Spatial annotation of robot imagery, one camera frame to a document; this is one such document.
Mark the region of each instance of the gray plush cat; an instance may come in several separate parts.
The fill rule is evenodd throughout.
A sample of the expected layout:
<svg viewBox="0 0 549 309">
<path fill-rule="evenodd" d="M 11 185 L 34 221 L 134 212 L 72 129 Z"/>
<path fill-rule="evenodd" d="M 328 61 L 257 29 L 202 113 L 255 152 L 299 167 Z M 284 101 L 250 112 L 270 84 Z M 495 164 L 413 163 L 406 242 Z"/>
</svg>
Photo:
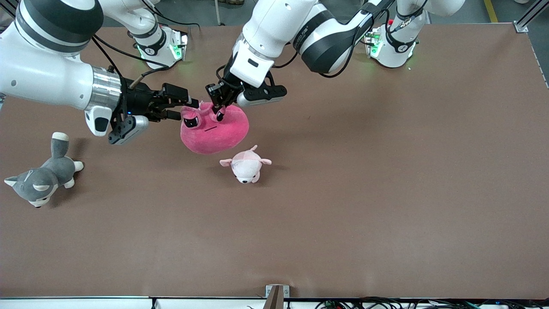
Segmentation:
<svg viewBox="0 0 549 309">
<path fill-rule="evenodd" d="M 67 189 L 74 186 L 72 176 L 84 168 L 82 162 L 65 157 L 68 150 L 67 134 L 55 132 L 52 135 L 52 157 L 48 161 L 39 168 L 6 178 L 4 182 L 20 197 L 39 208 L 49 201 L 59 186 L 65 186 Z"/>
</svg>

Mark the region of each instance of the table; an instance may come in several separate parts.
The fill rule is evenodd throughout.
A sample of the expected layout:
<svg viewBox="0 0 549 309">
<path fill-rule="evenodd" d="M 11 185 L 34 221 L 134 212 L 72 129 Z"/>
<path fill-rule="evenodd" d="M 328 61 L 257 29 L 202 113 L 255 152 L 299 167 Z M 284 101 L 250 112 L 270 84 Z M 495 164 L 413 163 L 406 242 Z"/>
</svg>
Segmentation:
<svg viewBox="0 0 549 309">
<path fill-rule="evenodd" d="M 239 31 L 193 29 L 187 62 L 144 81 L 207 100 Z M 99 35 L 136 53 L 125 32 Z M 95 46 L 82 59 L 108 66 Z M 333 80 L 301 61 L 273 75 L 287 98 L 246 109 L 246 139 L 211 156 L 176 121 L 112 146 L 81 111 L 7 99 L 2 177 L 47 159 L 54 131 L 86 167 L 40 209 L 0 186 L 1 295 L 547 296 L 549 93 L 526 34 L 427 25 L 399 69 L 357 48 Z M 254 144 L 274 165 L 242 185 L 218 161 Z"/>
</svg>

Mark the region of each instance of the pink plush toy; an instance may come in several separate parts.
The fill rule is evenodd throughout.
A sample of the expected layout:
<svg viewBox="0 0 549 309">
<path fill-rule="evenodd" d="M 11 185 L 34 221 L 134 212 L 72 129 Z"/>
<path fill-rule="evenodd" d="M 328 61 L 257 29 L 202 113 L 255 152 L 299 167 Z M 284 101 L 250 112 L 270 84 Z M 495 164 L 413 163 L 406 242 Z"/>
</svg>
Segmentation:
<svg viewBox="0 0 549 309">
<path fill-rule="evenodd" d="M 248 133 L 248 117 L 239 108 L 230 105 L 214 114 L 211 102 L 201 102 L 198 109 L 181 109 L 181 140 L 192 152 L 210 155 L 233 148 Z"/>
<path fill-rule="evenodd" d="M 232 159 L 219 161 L 219 164 L 224 167 L 231 167 L 234 176 L 243 184 L 257 183 L 259 180 L 259 170 L 263 164 L 271 165 L 269 159 L 262 159 L 254 150 L 257 145 L 250 150 L 237 153 Z"/>
</svg>

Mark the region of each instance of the plush toy ear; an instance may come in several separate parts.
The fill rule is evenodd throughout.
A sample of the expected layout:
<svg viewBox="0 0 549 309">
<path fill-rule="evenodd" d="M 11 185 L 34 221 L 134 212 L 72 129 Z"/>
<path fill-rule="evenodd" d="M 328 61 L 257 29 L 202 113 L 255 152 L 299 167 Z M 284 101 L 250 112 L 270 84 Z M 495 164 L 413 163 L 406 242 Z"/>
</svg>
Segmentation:
<svg viewBox="0 0 549 309">
<path fill-rule="evenodd" d="M 217 113 L 213 113 L 213 111 L 210 113 L 210 119 L 215 122 L 221 122 L 223 118 L 225 117 L 225 114 L 227 114 L 227 108 L 223 106 Z"/>
<path fill-rule="evenodd" d="M 32 185 L 36 191 L 46 191 L 49 189 L 49 186 L 48 185 Z"/>
<path fill-rule="evenodd" d="M 224 167 L 231 166 L 231 162 L 233 162 L 233 159 L 226 159 L 226 160 L 220 160 L 219 164 Z"/>
<path fill-rule="evenodd" d="M 13 176 L 13 177 L 8 177 L 6 179 L 4 179 L 4 182 L 10 186 L 10 187 L 13 187 L 13 185 L 15 185 L 15 183 L 17 183 L 17 177 Z"/>
</svg>

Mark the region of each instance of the wire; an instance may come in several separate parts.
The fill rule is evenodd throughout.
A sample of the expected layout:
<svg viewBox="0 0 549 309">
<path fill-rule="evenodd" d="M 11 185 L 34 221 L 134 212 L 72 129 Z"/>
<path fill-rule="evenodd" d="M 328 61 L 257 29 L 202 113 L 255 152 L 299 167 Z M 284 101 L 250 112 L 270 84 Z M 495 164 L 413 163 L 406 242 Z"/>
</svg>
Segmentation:
<svg viewBox="0 0 549 309">
<path fill-rule="evenodd" d="M 389 23 L 389 10 L 387 9 L 383 9 L 382 12 L 384 12 L 386 14 L 386 22 L 385 22 L 385 29 L 387 29 L 387 24 Z M 356 36 L 358 35 L 358 30 L 359 28 L 357 27 L 356 30 L 355 30 L 355 35 L 353 35 L 352 37 L 352 43 L 351 43 L 351 51 L 349 52 L 349 56 L 347 57 L 347 60 L 345 61 L 345 64 L 343 65 L 343 67 L 341 68 L 341 70 L 339 70 L 339 72 L 333 74 L 333 75 L 326 75 L 324 73 L 320 73 L 320 76 L 322 77 L 325 77 L 325 78 L 334 78 L 334 77 L 337 77 L 339 76 L 341 73 L 343 73 L 343 71 L 347 68 L 347 65 L 349 65 L 349 62 L 351 61 L 351 57 L 352 57 L 352 52 L 355 50 L 355 42 L 356 42 Z"/>
<path fill-rule="evenodd" d="M 288 64 L 292 63 L 292 61 L 295 59 L 295 57 L 298 56 L 298 54 L 299 54 L 299 52 L 298 52 L 298 51 L 295 51 L 295 54 L 294 54 L 294 56 L 290 59 L 290 61 L 288 61 L 288 62 L 286 62 L 286 63 L 284 63 L 284 64 L 281 64 L 281 65 L 273 65 L 273 68 L 275 68 L 275 69 L 282 69 L 282 68 L 286 67 Z"/>
<path fill-rule="evenodd" d="M 425 0 L 419 9 L 417 9 L 415 12 L 413 12 L 412 14 L 409 14 L 409 15 L 407 15 L 407 16 L 410 16 L 409 18 L 414 19 L 415 16 L 416 16 L 416 14 L 417 14 L 419 11 L 423 10 L 423 8 L 425 7 L 425 5 L 427 4 L 428 1 L 429 1 L 429 0 Z M 385 30 L 386 30 L 387 33 L 389 33 L 389 34 L 395 33 L 395 32 L 397 32 L 397 31 L 399 31 L 400 29 L 404 28 L 404 27 L 401 28 L 400 26 L 401 26 L 403 23 L 405 23 L 405 22 L 406 22 L 405 20 L 402 21 L 397 27 L 395 27 L 395 29 L 394 29 L 393 31 L 389 31 L 389 30 L 387 29 L 387 23 L 385 23 Z"/>
<path fill-rule="evenodd" d="M 349 305 L 347 305 L 346 302 L 340 302 L 340 301 L 337 301 L 337 300 L 322 301 L 322 302 L 318 303 L 318 305 L 316 305 L 315 309 L 319 309 L 319 307 L 322 306 L 322 305 L 323 305 L 323 307 L 321 309 L 351 309 L 351 307 Z"/>
<path fill-rule="evenodd" d="M 221 80 L 222 82 L 224 82 L 227 86 L 231 87 L 232 89 L 236 89 L 236 90 L 240 90 L 242 89 L 242 87 L 239 87 L 239 86 L 234 86 L 233 84 L 231 84 L 230 82 L 226 81 L 224 78 L 222 78 L 220 75 L 219 75 L 219 72 L 225 68 L 226 65 L 222 65 L 220 66 L 219 68 L 217 68 L 217 70 L 215 70 L 215 76 Z"/>
<path fill-rule="evenodd" d="M 116 72 L 118 73 L 118 75 L 120 76 L 121 79 L 123 79 L 124 77 L 122 76 L 122 73 L 120 73 L 118 67 L 116 67 L 116 64 L 114 64 L 114 61 L 110 58 L 109 54 L 107 54 L 107 52 L 103 49 L 103 46 L 101 46 L 99 44 L 99 42 L 97 42 L 96 38 L 95 37 L 92 37 L 92 41 L 97 45 L 97 47 L 103 52 L 103 54 L 105 55 L 105 57 L 109 60 L 110 62 L 110 65 L 113 66 L 113 68 L 116 70 Z"/>
<path fill-rule="evenodd" d="M 149 8 L 149 10 L 153 11 L 153 14 L 156 14 L 156 15 L 158 15 L 158 16 L 166 19 L 166 20 L 169 20 L 174 24 L 184 25 L 184 26 L 196 25 L 196 26 L 198 26 L 198 29 L 200 29 L 200 25 L 197 24 L 197 23 L 180 23 L 179 21 L 169 19 L 168 17 L 164 16 L 164 14 L 162 14 L 162 12 L 157 7 L 155 7 L 155 6 L 151 7 L 147 2 L 145 2 L 145 0 L 141 0 L 141 2 L 143 2 L 143 4 L 145 4 L 147 6 L 147 8 Z"/>
<path fill-rule="evenodd" d="M 347 65 L 349 65 L 349 62 L 351 61 L 352 52 L 355 50 L 355 41 L 356 41 L 356 35 L 358 34 L 358 30 L 359 30 L 359 28 L 357 27 L 356 30 L 355 30 L 355 34 L 352 37 L 351 51 L 349 51 L 349 56 L 347 56 L 347 60 L 345 61 L 345 64 L 343 65 L 341 70 L 339 70 L 339 72 L 337 72 L 333 75 L 326 75 L 324 73 L 320 73 L 320 76 L 325 77 L 325 78 L 334 78 L 334 77 L 339 76 L 339 74 L 343 73 L 343 71 L 347 68 Z"/>
<path fill-rule="evenodd" d="M 141 82 L 143 80 L 143 78 L 145 78 L 145 76 L 147 75 L 150 75 L 152 73 L 156 73 L 156 72 L 159 72 L 159 71 L 165 71 L 165 70 L 168 70 L 170 67 L 168 67 L 167 65 L 163 64 L 163 63 L 159 63 L 159 62 L 156 62 L 156 61 L 152 61 L 152 60 L 146 60 L 146 59 L 142 59 L 140 57 L 137 57 L 137 56 L 134 56 L 132 54 L 128 54 L 124 51 L 121 51 L 120 49 L 112 46 L 111 44 L 108 44 L 107 42 L 105 42 L 102 38 L 98 37 L 97 35 L 93 35 L 92 37 L 93 39 L 93 42 L 99 47 L 99 49 L 101 49 L 101 51 L 105 54 L 105 56 L 108 58 L 108 60 L 111 62 L 111 64 L 113 65 L 113 67 L 115 68 L 116 72 L 118 73 L 118 75 L 120 75 L 120 78 L 122 78 L 122 74 L 120 73 L 120 71 L 118 70 L 118 68 L 116 67 L 116 65 L 114 64 L 113 60 L 109 57 L 109 55 L 105 52 L 105 50 L 103 49 L 103 47 L 101 47 L 99 45 L 99 43 L 96 41 L 96 39 L 105 44 L 107 47 L 111 48 L 112 50 L 114 51 L 117 51 L 123 55 L 126 55 L 128 57 L 131 57 L 131 58 L 134 58 L 134 59 L 137 59 L 137 60 L 142 60 L 142 61 L 146 61 L 146 62 L 149 62 L 149 63 L 153 63 L 153 64 L 156 64 L 156 65 L 159 65 L 160 67 L 157 68 L 157 69 L 152 69 L 152 70 L 149 70 L 149 71 L 146 71 L 145 73 L 141 74 L 141 76 L 139 78 L 137 78 L 136 80 L 133 81 L 133 83 L 130 85 L 130 89 L 133 89 L 139 82 Z"/>
<path fill-rule="evenodd" d="M 140 58 L 138 56 L 134 56 L 132 54 L 129 54 L 125 51 L 121 51 L 120 49 L 112 46 L 111 44 L 108 44 L 107 42 L 105 42 L 102 38 L 98 37 L 97 35 L 93 35 L 93 37 L 95 37 L 99 42 L 103 43 L 105 46 L 109 47 L 110 49 L 112 49 L 113 51 L 115 52 L 119 52 L 123 55 L 126 55 L 128 57 L 131 57 L 133 59 L 137 59 L 137 60 L 141 60 L 141 61 L 145 61 L 145 62 L 148 62 L 148 63 L 152 63 L 152 64 L 156 64 L 156 65 L 159 65 L 161 67 L 165 67 L 166 65 L 165 64 L 162 64 L 162 63 L 159 63 L 159 62 L 156 62 L 156 61 L 152 61 L 152 60 L 147 60 L 147 59 L 143 59 L 143 58 Z"/>
</svg>

